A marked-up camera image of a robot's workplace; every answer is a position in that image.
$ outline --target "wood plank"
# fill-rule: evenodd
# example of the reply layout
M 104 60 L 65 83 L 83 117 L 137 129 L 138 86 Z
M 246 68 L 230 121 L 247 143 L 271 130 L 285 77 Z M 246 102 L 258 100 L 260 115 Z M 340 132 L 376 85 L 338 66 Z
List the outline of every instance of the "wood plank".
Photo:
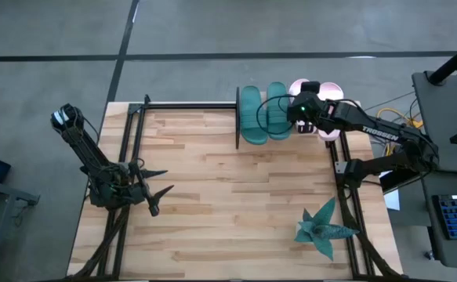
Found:
M 109 103 L 100 148 L 116 161 L 127 103 Z M 136 119 L 129 140 L 132 150 Z M 345 240 L 333 240 L 334 261 L 294 241 L 303 209 L 317 212 L 336 195 L 328 149 L 317 135 L 291 135 L 235 150 L 232 110 L 149 110 L 140 157 L 152 191 L 175 187 L 151 217 L 131 207 L 122 279 L 320 280 L 351 278 Z M 352 157 L 372 158 L 368 137 L 347 134 Z M 381 189 L 359 190 L 368 236 L 396 270 L 401 264 Z M 103 238 L 107 211 L 85 202 L 68 273 L 76 273 Z M 332 222 L 342 224 L 339 204 Z M 355 248 L 363 267 L 357 239 Z M 114 244 L 110 253 L 114 253 Z

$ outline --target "gray floor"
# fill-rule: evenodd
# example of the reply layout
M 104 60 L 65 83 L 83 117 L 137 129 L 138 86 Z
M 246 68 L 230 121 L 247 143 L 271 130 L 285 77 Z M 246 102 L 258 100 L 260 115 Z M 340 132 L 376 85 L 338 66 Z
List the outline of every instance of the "gray floor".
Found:
M 117 54 L 130 3 L 0 0 L 0 56 Z M 457 0 L 142 0 L 128 53 L 447 50 L 457 50 Z M 412 91 L 413 72 L 446 59 L 126 62 L 116 100 L 145 93 L 164 101 L 233 100 L 237 86 L 309 78 L 336 82 L 370 107 Z M 0 159 L 13 166 L 7 183 L 42 195 L 0 251 L 0 281 L 65 274 L 86 179 L 49 115 L 71 103 L 98 127 L 114 65 L 0 63 Z M 414 98 L 384 106 L 406 112 Z M 393 228 L 405 274 L 457 281 L 457 269 L 422 257 L 430 246 L 425 229 Z

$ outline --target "teal sandal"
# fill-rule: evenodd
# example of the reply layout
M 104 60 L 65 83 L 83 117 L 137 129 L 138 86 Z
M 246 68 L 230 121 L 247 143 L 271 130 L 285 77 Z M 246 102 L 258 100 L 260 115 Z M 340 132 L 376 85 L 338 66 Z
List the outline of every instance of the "teal sandal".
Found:
M 272 97 L 286 95 L 287 90 L 285 85 L 280 82 L 272 82 L 268 86 L 268 99 Z M 287 110 L 289 106 L 289 98 L 284 97 L 281 99 L 272 99 L 268 101 L 268 135 L 274 140 L 287 139 L 291 134 L 291 123 L 287 119 Z
M 267 111 L 259 109 L 258 120 L 256 120 L 256 111 L 261 105 L 261 95 L 259 90 L 254 86 L 246 86 L 242 89 L 240 101 L 240 125 L 241 134 L 245 141 L 253 145 L 263 145 L 267 142 Z

